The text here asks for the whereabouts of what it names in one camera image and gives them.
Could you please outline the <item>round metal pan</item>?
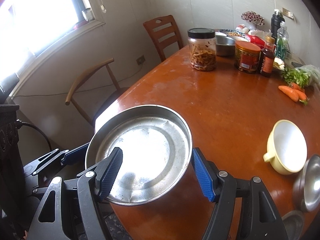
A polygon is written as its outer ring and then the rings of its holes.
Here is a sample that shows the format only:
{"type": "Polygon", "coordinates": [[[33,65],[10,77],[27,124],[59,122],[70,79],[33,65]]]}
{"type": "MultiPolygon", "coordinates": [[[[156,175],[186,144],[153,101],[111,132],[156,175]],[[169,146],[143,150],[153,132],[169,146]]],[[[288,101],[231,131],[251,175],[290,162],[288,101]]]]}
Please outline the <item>round metal pan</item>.
{"type": "Polygon", "coordinates": [[[135,206],[168,193],[185,174],[193,139],[183,117],[161,105],[126,109],[101,126],[91,139],[85,167],[107,158],[114,148],[123,162],[107,199],[135,206]]]}

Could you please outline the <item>yellow bowl with handle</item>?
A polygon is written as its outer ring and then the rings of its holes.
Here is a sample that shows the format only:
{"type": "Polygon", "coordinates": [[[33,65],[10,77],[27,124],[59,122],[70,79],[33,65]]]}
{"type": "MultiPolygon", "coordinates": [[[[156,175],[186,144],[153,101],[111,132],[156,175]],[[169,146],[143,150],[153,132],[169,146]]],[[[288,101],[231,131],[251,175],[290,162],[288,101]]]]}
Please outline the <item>yellow bowl with handle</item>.
{"type": "Polygon", "coordinates": [[[307,152],[306,140],[299,127],[289,120],[279,120],[268,136],[263,160],[279,174],[290,175],[304,167],[307,152]]]}

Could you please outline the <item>wide stainless steel bowl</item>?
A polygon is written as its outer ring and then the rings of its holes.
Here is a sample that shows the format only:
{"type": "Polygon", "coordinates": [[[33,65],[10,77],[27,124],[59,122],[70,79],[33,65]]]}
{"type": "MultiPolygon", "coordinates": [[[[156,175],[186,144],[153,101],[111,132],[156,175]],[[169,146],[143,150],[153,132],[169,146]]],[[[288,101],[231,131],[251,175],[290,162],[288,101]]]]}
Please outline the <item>wide stainless steel bowl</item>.
{"type": "Polygon", "coordinates": [[[292,210],[282,217],[289,240],[300,239],[304,226],[302,211],[292,210]]]}

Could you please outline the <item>deep stainless steel bowl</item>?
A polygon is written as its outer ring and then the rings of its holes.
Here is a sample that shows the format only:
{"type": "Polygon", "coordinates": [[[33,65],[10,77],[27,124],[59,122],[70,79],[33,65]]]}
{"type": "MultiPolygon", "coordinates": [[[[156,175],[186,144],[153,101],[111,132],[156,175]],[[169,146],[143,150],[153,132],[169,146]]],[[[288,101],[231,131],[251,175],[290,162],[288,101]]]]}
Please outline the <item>deep stainless steel bowl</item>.
{"type": "Polygon", "coordinates": [[[319,206],[319,155],[308,159],[293,184],[293,203],[307,213],[319,206]]]}

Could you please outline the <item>front orange carrot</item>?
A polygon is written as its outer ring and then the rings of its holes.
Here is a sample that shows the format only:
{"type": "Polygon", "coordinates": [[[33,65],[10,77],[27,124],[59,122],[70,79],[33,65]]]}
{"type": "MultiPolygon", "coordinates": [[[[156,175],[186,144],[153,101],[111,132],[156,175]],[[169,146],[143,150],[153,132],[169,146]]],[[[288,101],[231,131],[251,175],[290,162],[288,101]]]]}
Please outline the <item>front orange carrot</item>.
{"type": "Polygon", "coordinates": [[[295,89],[287,87],[287,86],[278,86],[278,89],[281,92],[283,92],[285,95],[287,95],[292,101],[294,101],[294,102],[299,101],[299,95],[295,89]]]}

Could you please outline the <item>orange carrot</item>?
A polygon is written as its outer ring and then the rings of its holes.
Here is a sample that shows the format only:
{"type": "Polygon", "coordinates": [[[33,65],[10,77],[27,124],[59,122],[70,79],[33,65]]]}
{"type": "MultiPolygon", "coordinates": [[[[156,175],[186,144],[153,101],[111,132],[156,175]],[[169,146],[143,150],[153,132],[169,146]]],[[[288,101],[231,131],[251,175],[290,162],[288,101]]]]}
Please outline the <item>orange carrot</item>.
{"type": "Polygon", "coordinates": [[[291,83],[291,88],[293,88],[298,93],[299,101],[304,105],[307,105],[309,98],[306,96],[304,89],[296,83],[291,83]]]}
{"type": "Polygon", "coordinates": [[[287,86],[278,86],[278,89],[281,92],[283,92],[285,95],[287,95],[292,101],[294,101],[294,102],[299,101],[299,95],[295,89],[287,87],[287,86]]]}

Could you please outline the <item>rear orange carrot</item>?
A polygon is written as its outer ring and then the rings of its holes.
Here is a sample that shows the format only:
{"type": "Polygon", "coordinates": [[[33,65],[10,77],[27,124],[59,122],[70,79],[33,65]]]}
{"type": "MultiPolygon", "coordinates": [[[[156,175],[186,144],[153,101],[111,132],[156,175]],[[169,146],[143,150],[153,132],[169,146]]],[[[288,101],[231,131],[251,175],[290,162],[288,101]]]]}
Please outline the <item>rear orange carrot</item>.
{"type": "Polygon", "coordinates": [[[304,105],[307,105],[309,98],[306,96],[304,89],[296,83],[291,83],[291,88],[293,88],[298,93],[299,101],[304,105]]]}

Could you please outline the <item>metal bowl behind jars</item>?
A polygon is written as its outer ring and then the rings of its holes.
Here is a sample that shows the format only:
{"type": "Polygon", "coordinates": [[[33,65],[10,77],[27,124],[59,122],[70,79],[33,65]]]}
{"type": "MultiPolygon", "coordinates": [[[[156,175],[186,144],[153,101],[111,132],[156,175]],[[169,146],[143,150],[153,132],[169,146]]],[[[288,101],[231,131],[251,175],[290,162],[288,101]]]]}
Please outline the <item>metal bowl behind jars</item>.
{"type": "Polygon", "coordinates": [[[216,36],[217,56],[229,57],[235,54],[235,40],[227,36],[216,36]]]}

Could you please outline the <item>brown sauce bottle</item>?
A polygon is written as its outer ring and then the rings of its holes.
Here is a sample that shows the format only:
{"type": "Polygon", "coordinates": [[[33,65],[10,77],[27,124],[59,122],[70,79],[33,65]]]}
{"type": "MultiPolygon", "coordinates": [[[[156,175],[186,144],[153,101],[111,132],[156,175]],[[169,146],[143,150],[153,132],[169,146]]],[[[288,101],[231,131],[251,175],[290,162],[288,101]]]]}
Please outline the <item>brown sauce bottle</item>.
{"type": "Polygon", "coordinates": [[[272,74],[274,58],[274,38],[267,36],[264,48],[260,53],[258,73],[262,76],[270,77],[272,74]]]}

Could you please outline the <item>bag of green vegetables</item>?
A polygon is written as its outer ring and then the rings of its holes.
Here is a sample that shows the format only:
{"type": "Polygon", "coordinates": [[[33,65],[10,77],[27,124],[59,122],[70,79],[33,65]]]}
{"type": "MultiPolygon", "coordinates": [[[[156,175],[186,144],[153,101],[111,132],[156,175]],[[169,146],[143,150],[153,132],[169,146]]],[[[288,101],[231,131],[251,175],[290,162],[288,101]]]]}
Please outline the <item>bag of green vegetables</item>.
{"type": "Polygon", "coordinates": [[[311,64],[304,65],[297,68],[285,67],[281,73],[281,76],[287,84],[295,83],[300,88],[316,85],[319,87],[320,84],[320,72],[319,68],[311,64]]]}

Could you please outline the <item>red snack package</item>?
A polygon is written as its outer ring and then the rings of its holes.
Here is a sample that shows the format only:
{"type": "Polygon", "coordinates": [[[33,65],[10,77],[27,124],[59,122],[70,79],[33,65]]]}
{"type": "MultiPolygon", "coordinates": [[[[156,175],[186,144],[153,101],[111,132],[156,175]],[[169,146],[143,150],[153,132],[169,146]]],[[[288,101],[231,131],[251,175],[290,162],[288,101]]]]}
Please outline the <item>red snack package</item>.
{"type": "Polygon", "coordinates": [[[248,40],[248,42],[251,42],[252,44],[255,44],[256,46],[258,46],[260,49],[263,49],[265,46],[265,41],[263,39],[261,39],[258,36],[255,35],[245,35],[245,39],[248,40]]]}

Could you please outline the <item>brown wooden slat chair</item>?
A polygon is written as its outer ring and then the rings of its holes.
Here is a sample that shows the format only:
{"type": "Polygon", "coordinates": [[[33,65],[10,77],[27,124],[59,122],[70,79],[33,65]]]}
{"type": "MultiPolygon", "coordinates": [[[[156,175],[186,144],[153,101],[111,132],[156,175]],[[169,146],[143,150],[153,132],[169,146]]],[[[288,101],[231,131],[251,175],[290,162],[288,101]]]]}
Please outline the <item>brown wooden slat chair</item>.
{"type": "Polygon", "coordinates": [[[183,48],[183,41],[172,15],[161,16],[143,23],[143,27],[151,38],[160,60],[166,60],[164,49],[177,43],[178,48],[183,48]]]}

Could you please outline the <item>clear bottle with green contents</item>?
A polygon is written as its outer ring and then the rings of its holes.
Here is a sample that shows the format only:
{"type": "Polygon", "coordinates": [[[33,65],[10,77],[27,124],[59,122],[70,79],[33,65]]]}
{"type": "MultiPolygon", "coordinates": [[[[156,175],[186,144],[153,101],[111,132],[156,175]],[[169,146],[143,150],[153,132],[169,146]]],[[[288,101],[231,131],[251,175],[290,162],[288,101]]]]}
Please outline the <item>clear bottle with green contents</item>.
{"type": "Polygon", "coordinates": [[[284,21],[281,21],[280,28],[277,30],[277,42],[275,56],[281,60],[285,60],[287,46],[289,44],[289,33],[284,21]]]}

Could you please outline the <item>black thermos bottle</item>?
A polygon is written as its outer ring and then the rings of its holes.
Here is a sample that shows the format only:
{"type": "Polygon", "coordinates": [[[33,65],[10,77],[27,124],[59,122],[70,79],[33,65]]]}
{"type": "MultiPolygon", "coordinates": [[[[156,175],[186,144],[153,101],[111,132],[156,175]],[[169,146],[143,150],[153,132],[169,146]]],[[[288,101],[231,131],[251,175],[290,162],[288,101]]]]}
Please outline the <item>black thermos bottle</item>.
{"type": "Polygon", "coordinates": [[[275,9],[271,18],[271,33],[275,40],[277,39],[277,31],[280,28],[281,22],[285,22],[283,13],[279,9],[275,9]]]}

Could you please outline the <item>wall power socket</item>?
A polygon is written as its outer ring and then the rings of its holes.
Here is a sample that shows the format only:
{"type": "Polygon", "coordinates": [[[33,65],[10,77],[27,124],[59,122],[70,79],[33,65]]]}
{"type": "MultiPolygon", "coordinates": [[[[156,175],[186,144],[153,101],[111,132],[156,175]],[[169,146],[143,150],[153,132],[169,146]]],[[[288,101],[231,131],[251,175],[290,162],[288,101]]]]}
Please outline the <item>wall power socket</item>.
{"type": "Polygon", "coordinates": [[[283,15],[284,15],[285,17],[287,17],[287,18],[289,18],[289,19],[291,19],[291,20],[294,20],[294,21],[296,20],[296,19],[295,19],[295,15],[294,15],[293,12],[291,12],[291,11],[285,9],[285,8],[282,8],[282,12],[283,12],[283,15]]]}

